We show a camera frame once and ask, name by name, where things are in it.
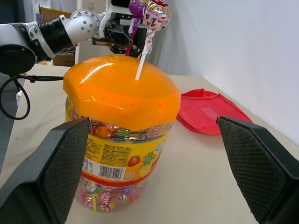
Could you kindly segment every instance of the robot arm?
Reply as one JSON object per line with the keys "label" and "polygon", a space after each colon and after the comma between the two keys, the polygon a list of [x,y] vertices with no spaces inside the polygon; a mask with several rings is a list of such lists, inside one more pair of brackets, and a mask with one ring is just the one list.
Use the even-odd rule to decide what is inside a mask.
{"label": "robot arm", "polygon": [[[95,14],[80,9],[70,18],[61,15],[39,24],[35,21],[1,24],[0,72],[8,75],[27,72],[36,62],[50,60],[63,50],[90,39],[93,44],[109,45],[115,54],[124,54],[131,41],[128,35],[131,15],[127,8],[122,10],[126,12]],[[130,54],[135,57],[142,52],[146,36],[145,27],[140,25],[139,29]]]}

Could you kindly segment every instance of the pineapple illustration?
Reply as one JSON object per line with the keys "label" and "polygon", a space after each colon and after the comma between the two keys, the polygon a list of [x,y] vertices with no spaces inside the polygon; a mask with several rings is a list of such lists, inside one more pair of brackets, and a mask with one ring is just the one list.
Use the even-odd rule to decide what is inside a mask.
{"label": "pineapple illustration", "polygon": [[147,153],[146,156],[143,157],[142,162],[143,165],[140,167],[139,175],[144,177],[145,175],[149,174],[151,171],[152,161],[155,159],[156,155],[154,155],[154,151]]}

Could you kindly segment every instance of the white stick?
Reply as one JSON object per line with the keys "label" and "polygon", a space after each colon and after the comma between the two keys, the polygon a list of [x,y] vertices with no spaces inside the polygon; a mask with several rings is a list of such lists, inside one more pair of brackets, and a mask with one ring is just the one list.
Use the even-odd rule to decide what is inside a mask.
{"label": "white stick", "polygon": [[144,61],[145,61],[145,57],[146,57],[146,55],[143,55],[143,54],[141,55],[141,59],[140,59],[140,62],[139,62],[139,66],[138,66],[138,70],[137,70],[135,80],[139,80],[139,78],[140,78],[140,74],[141,74],[142,67],[143,67],[143,64],[144,64]]}

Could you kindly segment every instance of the black cable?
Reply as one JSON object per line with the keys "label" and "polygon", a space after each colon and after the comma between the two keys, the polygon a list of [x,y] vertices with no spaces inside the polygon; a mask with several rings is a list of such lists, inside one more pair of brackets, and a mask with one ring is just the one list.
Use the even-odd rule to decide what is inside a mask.
{"label": "black cable", "polygon": [[[56,76],[22,76],[22,75],[14,75],[14,76],[10,76],[11,78],[9,80],[7,80],[1,87],[0,87],[0,111],[2,111],[2,113],[7,116],[10,119],[13,120],[23,120],[25,119],[29,113],[30,113],[30,100],[29,100],[29,96],[26,93],[25,89],[23,88],[23,86],[18,82],[18,79],[20,78],[24,78],[27,80],[30,80],[31,83],[34,83],[35,81],[43,81],[43,82],[47,82],[47,81],[58,81],[58,80],[63,80],[63,77],[56,77]],[[9,113],[7,113],[7,111],[4,109],[3,105],[2,105],[2,93],[4,88],[10,83],[10,82],[14,82],[15,85],[20,88],[22,90],[22,92],[24,93],[24,96],[26,98],[27,101],[27,111],[25,113],[24,116],[22,117],[15,117],[10,115]]]}

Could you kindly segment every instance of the plastic jar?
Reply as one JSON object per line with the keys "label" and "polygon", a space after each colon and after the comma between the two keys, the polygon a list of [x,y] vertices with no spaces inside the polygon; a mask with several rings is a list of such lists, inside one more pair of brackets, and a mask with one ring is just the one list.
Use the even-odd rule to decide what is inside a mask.
{"label": "plastic jar", "polygon": [[135,202],[164,148],[180,104],[177,87],[155,66],[102,56],[76,64],[64,76],[66,120],[91,117],[76,198],[93,211]]}

